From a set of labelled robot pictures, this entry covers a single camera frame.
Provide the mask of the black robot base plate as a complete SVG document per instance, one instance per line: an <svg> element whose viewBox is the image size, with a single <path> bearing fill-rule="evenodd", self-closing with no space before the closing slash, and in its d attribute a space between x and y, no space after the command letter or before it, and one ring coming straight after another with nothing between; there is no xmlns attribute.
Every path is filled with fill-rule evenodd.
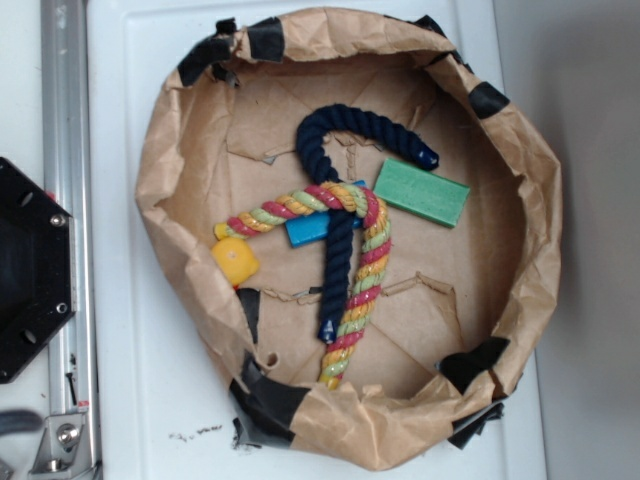
<svg viewBox="0 0 640 480"><path fill-rule="evenodd" d="M71 216L1 159L1 382L14 381L74 314Z"/></svg>

